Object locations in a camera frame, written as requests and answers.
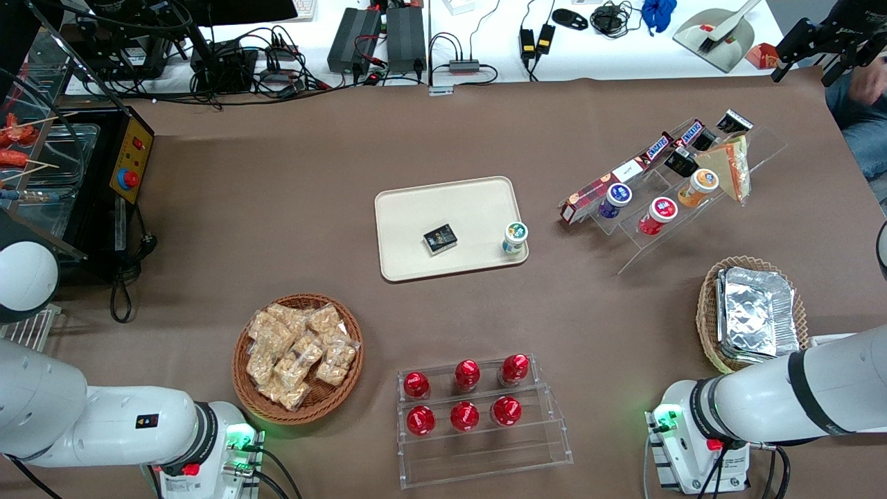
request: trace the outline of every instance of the small jar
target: small jar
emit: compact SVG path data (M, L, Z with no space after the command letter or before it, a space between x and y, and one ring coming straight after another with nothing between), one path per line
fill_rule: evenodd
M657 197L638 221L638 230L647 235L659 234L663 226L678 216L678 204L667 197Z
M424 400L431 395L431 384L420 372L412 372L404 378L404 393L413 400Z
M521 420L523 408L521 402L514 397L499 397L490 406L490 416L493 423L499 426L514 426Z
M632 189L626 184L616 183L607 189L607 195L600 202L600 215L604 218L616 218L619 209L632 201Z
M425 406L410 409L406 415L406 429L417 437L424 437L435 429L435 413Z
M471 432L480 421L481 414L471 402L459 402L450 411L450 423L459 432Z
M517 386L530 372L530 358L523 353L517 353L502 362L498 371L498 380L502 386Z
M520 253L523 243L527 241L527 226L522 222L512 222L505 228L505 240L502 241L502 249L509 255Z
M481 368L477 362L468 359L456 366L456 388L463 393L474 390L477 382L481 380Z
M688 208L695 208L706 195L718 188L718 174L701 168L690 176L690 180L678 191L678 201Z

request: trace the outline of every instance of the person's hand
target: person's hand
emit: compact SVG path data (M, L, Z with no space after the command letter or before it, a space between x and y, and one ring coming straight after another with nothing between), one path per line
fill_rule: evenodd
M871 106L887 91L887 67L884 60L875 58L868 67L853 69L848 92L851 99Z

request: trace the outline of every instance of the keyboard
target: keyboard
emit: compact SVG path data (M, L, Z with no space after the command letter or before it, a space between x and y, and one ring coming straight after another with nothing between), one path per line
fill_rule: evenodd
M293 0L295 11L299 17L293 21L309 21L314 20L314 14L318 11L318 0Z

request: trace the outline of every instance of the acrylic stand base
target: acrylic stand base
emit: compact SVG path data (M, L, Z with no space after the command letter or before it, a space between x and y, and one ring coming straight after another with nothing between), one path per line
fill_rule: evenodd
M513 388L503 388L498 383L497 372L503 360L478 362L481 381L468 394L453 387L456 364L397 374L401 489L573 463L567 425L551 389L542 379L535 357L530 355L530 373ZM431 383L427 400L408 399L404 394L404 378L416 371ZM490 416L492 403L505 395L518 399L523 408L520 421L507 428L494 424ZM465 433L450 424L450 410L463 400L474 404L481 415L477 427ZM436 427L425 437L417 437L406 429L406 415L416 406L426 406L435 414Z

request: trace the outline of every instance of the aluminum foil container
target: aluminum foil container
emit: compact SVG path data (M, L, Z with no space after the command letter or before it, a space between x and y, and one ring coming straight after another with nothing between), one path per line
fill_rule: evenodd
M730 267L718 272L718 339L731 359L762 362L800 349L795 293L775 272Z

